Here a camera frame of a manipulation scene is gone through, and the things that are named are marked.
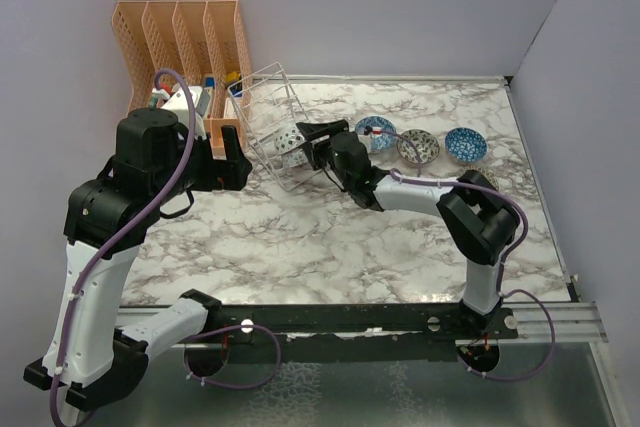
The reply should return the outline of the black white patterned bowl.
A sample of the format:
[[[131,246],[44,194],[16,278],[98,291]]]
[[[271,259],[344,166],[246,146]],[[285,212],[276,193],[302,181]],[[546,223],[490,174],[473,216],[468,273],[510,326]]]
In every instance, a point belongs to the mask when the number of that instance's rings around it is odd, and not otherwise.
[[[284,127],[277,132],[274,138],[274,148],[277,154],[284,155],[296,148],[299,148],[305,143],[306,139],[299,131],[299,129],[293,125]]]

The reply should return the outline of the white wire dish rack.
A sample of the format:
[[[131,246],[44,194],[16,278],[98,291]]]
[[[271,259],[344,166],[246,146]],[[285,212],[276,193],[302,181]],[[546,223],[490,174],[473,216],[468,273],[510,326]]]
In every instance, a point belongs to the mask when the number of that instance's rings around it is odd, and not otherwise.
[[[274,62],[231,82],[228,96],[245,137],[245,155],[252,162],[252,179],[266,188],[299,194],[312,188],[321,172],[307,164],[287,169],[274,148],[277,132],[297,122],[314,120],[282,64]]]

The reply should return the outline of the light blue patterned bowl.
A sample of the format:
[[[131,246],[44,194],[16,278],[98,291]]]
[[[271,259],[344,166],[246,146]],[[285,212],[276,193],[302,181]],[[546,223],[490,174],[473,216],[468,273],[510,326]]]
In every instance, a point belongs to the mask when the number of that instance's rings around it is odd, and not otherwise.
[[[371,153],[381,153],[396,144],[396,127],[385,117],[364,117],[356,123],[355,132]]]

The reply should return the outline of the brown patterned bowl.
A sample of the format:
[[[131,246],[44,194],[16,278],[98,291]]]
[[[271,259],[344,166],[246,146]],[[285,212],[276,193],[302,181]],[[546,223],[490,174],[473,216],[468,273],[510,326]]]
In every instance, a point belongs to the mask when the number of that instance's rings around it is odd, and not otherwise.
[[[409,129],[401,134],[396,143],[400,157],[413,166],[432,163],[440,154],[438,139],[422,129]]]

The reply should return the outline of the pink patterned bowl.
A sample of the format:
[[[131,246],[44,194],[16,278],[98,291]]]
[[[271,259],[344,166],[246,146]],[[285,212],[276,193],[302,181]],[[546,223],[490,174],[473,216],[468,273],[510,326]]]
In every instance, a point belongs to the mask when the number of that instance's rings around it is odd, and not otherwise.
[[[496,190],[499,191],[499,182],[497,177],[494,175],[494,173],[485,168],[485,167],[481,167],[481,166],[475,166],[475,165],[466,165],[461,167],[460,169],[458,169],[456,171],[456,173],[454,174],[454,176],[456,178],[461,177],[464,173],[466,173],[467,171],[473,171],[473,172],[478,172],[480,173],[490,184],[491,186]]]

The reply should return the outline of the red patterned white bowl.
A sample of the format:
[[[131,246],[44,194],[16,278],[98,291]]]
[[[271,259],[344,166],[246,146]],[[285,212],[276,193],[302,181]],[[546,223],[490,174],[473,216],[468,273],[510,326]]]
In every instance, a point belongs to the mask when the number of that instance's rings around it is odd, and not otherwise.
[[[308,158],[302,147],[298,147],[281,154],[284,168],[292,169],[308,163]]]

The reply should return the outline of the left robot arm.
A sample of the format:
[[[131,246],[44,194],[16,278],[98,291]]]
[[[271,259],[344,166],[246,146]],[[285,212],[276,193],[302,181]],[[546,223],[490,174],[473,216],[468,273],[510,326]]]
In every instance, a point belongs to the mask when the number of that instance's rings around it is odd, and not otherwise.
[[[225,157],[216,159],[208,138],[168,109],[133,110],[119,122],[114,155],[69,197],[58,324],[46,355],[25,368],[26,382],[44,391],[63,386],[66,404],[93,412],[130,395],[149,363],[174,344],[218,335],[220,303],[196,290],[138,324],[119,328],[116,317],[147,230],[166,216],[162,206],[246,185],[252,166],[237,130],[225,125],[221,133]]]

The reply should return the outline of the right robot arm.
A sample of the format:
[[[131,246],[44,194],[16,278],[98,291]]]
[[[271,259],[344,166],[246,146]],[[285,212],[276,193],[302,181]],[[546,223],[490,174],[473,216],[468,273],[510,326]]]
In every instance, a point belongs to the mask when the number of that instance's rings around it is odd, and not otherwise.
[[[481,338],[496,323],[503,297],[506,259],[528,233],[522,208],[498,192],[479,172],[428,179],[383,170],[371,163],[365,145],[344,120],[298,122],[302,149],[315,170],[331,170],[340,188],[361,208],[408,211],[440,217],[466,259],[459,325]]]

